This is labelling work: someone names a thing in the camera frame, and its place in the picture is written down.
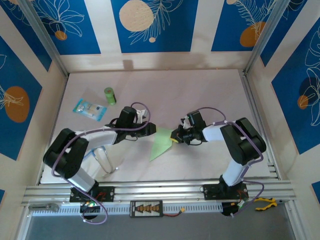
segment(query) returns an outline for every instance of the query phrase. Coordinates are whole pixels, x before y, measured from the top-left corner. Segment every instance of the orange circle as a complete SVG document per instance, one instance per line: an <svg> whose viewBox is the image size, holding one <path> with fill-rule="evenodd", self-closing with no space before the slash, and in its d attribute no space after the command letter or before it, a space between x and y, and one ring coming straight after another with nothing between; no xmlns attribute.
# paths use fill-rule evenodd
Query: orange circle
<svg viewBox="0 0 320 240"><path fill-rule="evenodd" d="M309 102L309 99L307 96L305 95L300 96L298 99L299 108L301 108L302 110L306 109L308 107L308 102Z"/></svg>
<svg viewBox="0 0 320 240"><path fill-rule="evenodd" d="M67 34L66 34L65 32L63 32L63 31L60 31L60 30L56 31L56 32L54 33L54 35L55 35L55 37L56 37L57 39L59 39L59 40L61 40L61 41L64 41L64 40L67 39Z"/></svg>
<svg viewBox="0 0 320 240"><path fill-rule="evenodd" d="M23 123L27 119L30 109L27 92L22 87L12 86L8 88L5 93L9 95L5 97L5 99L9 100L9 102L5 104L7 116L16 123Z"/></svg>
<svg viewBox="0 0 320 240"><path fill-rule="evenodd" d="M247 48L254 47L265 25L266 22L259 21L255 25L247 27L241 34L240 44Z"/></svg>

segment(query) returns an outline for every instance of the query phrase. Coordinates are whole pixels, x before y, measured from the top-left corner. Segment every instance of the yellow pliers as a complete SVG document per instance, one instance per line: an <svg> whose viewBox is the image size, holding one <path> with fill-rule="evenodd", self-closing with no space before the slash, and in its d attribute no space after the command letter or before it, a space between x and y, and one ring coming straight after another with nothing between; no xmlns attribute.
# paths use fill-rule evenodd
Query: yellow pliers
<svg viewBox="0 0 320 240"><path fill-rule="evenodd" d="M265 207L257 207L255 210L256 211L265 211L271 207L276 207L278 206L278 204L284 204L286 202L288 202L289 200L282 200L282 199L278 199L276 200L274 197L273 198L263 198L263 197L259 197L257 199L254 200L254 202L258 202L258 201L264 201L264 202L268 202L270 203L269 205L265 206Z"/></svg>

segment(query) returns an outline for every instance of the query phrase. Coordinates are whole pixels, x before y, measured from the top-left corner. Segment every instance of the white table surface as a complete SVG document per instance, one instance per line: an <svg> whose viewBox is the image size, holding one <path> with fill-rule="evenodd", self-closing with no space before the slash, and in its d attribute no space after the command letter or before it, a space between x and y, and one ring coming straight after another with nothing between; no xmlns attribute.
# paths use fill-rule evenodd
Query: white table surface
<svg viewBox="0 0 320 240"><path fill-rule="evenodd" d="M112 87L117 99L109 106L104 89ZM80 98L107 107L100 122L73 112ZM254 119L238 70L168 70L115 71L70 74L53 139L64 128L73 131L101 128L117 118L124 106L133 102L146 104L151 122L162 128L175 129L187 113L201 107L223 111L229 121L242 117ZM222 117L213 110L202 110L207 125ZM171 149L149 162L154 135L136 142L122 141L106 146L108 156L118 170L105 177L99 163L88 157L82 167L97 181L165 181L219 178L227 169L231 156L223 141L205 142L200 146L173 143ZM269 177L267 160L254 164L246 177ZM63 183L45 166L41 183Z"/></svg>

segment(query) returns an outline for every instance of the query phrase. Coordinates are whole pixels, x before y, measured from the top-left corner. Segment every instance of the beige circle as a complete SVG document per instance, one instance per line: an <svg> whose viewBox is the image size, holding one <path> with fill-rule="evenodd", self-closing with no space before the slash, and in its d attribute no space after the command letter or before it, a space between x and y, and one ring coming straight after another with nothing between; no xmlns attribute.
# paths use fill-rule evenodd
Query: beige circle
<svg viewBox="0 0 320 240"><path fill-rule="evenodd" d="M156 39L155 39L154 37L150 37L150 38L149 38L149 42L150 42L150 43L154 43L155 41L156 41Z"/></svg>
<svg viewBox="0 0 320 240"><path fill-rule="evenodd" d="M15 4L15 5L19 5L17 0L8 0L10 3Z"/></svg>
<svg viewBox="0 0 320 240"><path fill-rule="evenodd" d="M235 4L238 0L226 0L226 3L229 5Z"/></svg>
<svg viewBox="0 0 320 240"><path fill-rule="evenodd" d="M120 9L120 22L131 32L146 30L154 22L151 8L141 0L130 0Z"/></svg>

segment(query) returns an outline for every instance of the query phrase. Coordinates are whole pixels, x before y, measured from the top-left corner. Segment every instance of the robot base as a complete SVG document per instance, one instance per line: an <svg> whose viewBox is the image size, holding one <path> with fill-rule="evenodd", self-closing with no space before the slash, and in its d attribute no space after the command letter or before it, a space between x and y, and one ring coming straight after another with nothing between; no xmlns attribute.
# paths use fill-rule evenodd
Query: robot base
<svg viewBox="0 0 320 240"><path fill-rule="evenodd" d="M115 196L114 186L94 186L89 192L89 195L97 199L99 202L113 202ZM74 187L71 188L70 203L85 203L91 201L90 198L83 195Z"/></svg>
<svg viewBox="0 0 320 240"><path fill-rule="evenodd" d="M228 186L222 176L218 184L205 184L203 194L205 200L246 200L248 199L247 185L239 182L234 186Z"/></svg>

